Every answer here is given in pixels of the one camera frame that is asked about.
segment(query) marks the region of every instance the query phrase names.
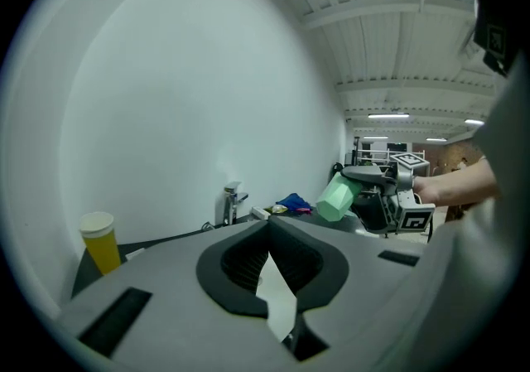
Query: white plastic part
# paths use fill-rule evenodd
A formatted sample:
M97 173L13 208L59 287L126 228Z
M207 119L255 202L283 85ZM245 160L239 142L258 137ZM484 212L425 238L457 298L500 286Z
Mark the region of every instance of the white plastic part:
M250 212L261 220L267 220L271 215L260 207L253 207Z
M146 249L137 249L136 251L133 251L132 253L125 254L125 258L127 259L128 262L130 262L131 260L133 260L133 258L143 253L145 250Z

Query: black slot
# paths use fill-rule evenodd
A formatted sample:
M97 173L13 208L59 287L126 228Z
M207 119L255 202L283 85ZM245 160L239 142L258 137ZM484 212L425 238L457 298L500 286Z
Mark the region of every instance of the black slot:
M86 330L79 340L110 357L151 298L150 292L129 288Z
M396 253L395 251L383 251L378 257L384 258L390 262L405 264L412 267L416 266L417 261L420 259L417 256Z
M300 362L310 359L329 348L323 340L309 329L301 314L296 315L295 327L282 341L282 344Z

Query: human arm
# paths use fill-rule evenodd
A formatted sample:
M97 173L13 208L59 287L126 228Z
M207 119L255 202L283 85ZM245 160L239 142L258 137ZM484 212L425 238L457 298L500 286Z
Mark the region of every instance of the human arm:
M423 204L432 203L438 207L472 204L500 195L494 173L485 159L446 175L418 176L414 192L422 198Z

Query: human hand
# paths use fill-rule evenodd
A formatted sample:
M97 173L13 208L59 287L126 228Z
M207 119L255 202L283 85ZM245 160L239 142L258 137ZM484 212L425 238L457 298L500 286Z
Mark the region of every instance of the human hand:
M434 177L416 176L414 179L414 193L422 199L422 204L438 205L440 202L440 192Z

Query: blue cloth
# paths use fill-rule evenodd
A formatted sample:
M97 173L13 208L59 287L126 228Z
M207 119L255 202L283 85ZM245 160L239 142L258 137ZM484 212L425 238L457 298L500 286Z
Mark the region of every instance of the blue cloth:
M305 201L302 197L300 197L298 194L290 194L288 197L284 198L281 201L278 201L278 203L276 204L284 205L287 209L291 211L296 211L297 209L312 210L309 203Z

